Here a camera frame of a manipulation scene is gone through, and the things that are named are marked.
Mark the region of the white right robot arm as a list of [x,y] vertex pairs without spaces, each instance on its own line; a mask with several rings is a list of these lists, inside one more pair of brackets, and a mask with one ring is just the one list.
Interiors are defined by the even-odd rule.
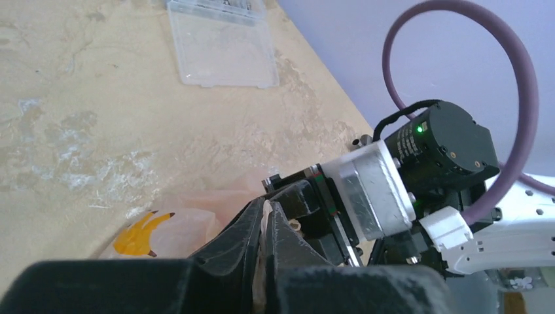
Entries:
[[461,107],[420,101],[383,119],[352,151],[263,181],[295,230],[333,264],[423,264],[480,271],[511,288],[554,268],[554,194],[514,183],[475,223],[466,213],[501,170],[490,131]]

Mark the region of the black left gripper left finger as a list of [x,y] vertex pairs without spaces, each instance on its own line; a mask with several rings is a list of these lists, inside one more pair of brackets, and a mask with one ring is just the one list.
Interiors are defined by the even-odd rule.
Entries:
[[59,260],[26,268],[2,313],[250,313],[263,198],[186,259]]

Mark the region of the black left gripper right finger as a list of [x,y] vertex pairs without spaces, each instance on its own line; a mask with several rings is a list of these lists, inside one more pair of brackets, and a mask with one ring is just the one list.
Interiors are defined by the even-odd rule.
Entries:
[[266,313],[455,313],[444,279],[426,266],[339,267],[267,202]]

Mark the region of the translucent orange plastic bag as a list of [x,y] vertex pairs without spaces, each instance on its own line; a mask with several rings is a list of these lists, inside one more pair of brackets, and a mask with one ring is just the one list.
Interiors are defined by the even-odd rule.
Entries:
[[187,258],[264,193],[267,176],[267,170],[253,169],[218,190],[168,194],[128,219],[99,258]]

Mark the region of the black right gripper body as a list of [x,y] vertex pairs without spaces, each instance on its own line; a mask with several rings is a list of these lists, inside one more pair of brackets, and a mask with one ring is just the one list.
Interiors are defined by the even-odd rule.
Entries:
[[319,164],[287,177],[262,181],[266,196],[280,203],[289,225],[325,260],[360,267],[363,250],[332,179]]

